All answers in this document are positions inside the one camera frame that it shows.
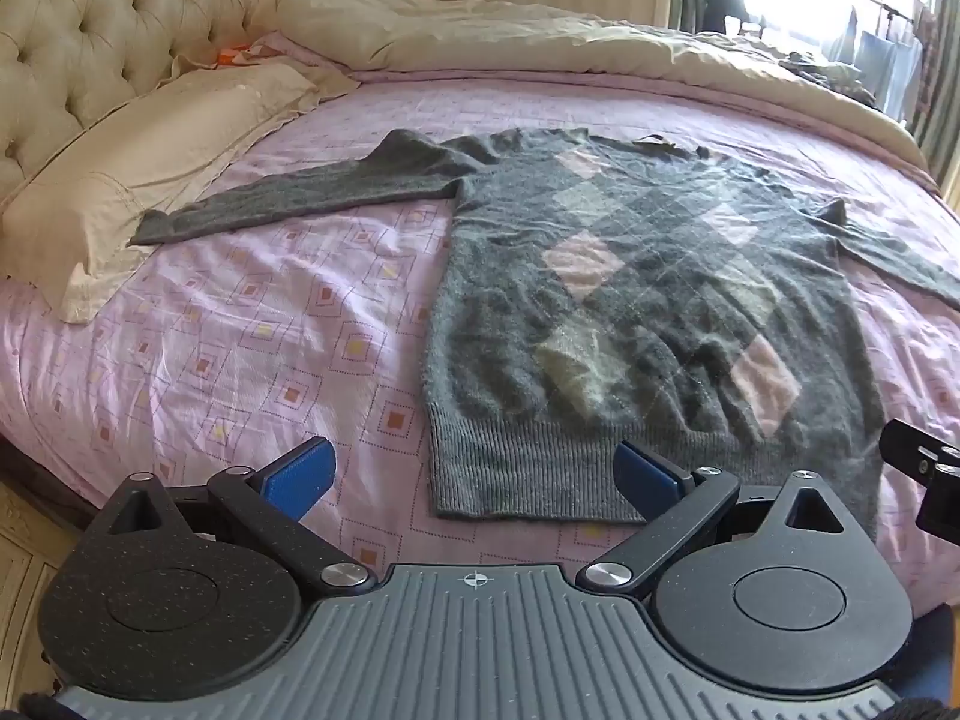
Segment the beige pillow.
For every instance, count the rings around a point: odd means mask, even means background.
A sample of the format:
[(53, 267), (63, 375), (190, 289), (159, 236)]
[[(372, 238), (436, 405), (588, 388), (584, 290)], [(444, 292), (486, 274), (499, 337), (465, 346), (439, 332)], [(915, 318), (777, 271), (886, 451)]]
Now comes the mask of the beige pillow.
[(132, 241), (148, 211), (172, 213), (263, 137), (352, 93), (342, 71), (270, 60), (192, 70), (76, 138), (2, 213), (2, 275), (53, 313), (88, 323), (153, 249)]

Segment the grey argyle knit sweater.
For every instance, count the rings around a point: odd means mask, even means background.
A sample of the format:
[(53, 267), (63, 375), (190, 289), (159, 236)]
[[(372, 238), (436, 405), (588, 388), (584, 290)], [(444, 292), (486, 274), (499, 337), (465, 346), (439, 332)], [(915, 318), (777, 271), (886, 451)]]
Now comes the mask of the grey argyle knit sweater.
[(841, 264), (946, 304), (958, 281), (773, 172), (584, 130), (396, 130), (148, 211), (133, 239), (420, 200), (452, 211), (421, 364), (440, 514), (625, 522), (612, 455), (631, 442), (755, 484), (805, 466), (871, 522), (884, 406)]

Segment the hanging clothes rack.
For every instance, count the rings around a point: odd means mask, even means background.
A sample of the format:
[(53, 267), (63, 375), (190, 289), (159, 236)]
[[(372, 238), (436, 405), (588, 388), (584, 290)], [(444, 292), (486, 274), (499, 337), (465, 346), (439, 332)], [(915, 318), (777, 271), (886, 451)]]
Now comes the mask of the hanging clothes rack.
[(852, 65), (874, 106), (907, 125), (918, 104), (924, 52), (935, 28), (923, 0), (906, 5), (864, 0), (850, 9), (843, 32), (828, 47), (828, 59)]

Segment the beige duvet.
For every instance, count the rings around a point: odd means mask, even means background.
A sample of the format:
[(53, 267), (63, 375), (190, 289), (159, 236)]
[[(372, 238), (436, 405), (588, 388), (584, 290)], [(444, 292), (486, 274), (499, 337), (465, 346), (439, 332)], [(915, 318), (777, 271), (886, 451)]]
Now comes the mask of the beige duvet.
[(558, 71), (679, 83), (807, 115), (926, 167), (890, 117), (800, 78), (742, 39), (487, 0), (274, 0), (274, 9), (270, 23), (283, 36), (352, 70)]

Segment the dark patterned clothes pile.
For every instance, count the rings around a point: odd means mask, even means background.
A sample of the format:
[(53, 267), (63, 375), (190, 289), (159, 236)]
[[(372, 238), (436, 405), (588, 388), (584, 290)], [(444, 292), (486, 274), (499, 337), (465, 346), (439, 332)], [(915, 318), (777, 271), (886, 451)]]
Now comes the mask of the dark patterned clothes pile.
[(778, 64), (802, 80), (829, 89), (832, 93), (853, 99), (864, 106), (877, 107), (874, 93), (862, 83), (862, 71), (843, 62), (820, 62), (812, 54), (791, 50), (781, 55)]

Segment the tufted beige headboard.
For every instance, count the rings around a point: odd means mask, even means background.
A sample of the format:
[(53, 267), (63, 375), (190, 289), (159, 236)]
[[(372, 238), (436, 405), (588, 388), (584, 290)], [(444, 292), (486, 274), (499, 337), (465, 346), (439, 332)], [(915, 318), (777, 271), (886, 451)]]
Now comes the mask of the tufted beige headboard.
[(2, 192), (105, 115), (244, 43), (260, 0), (2, 0)]

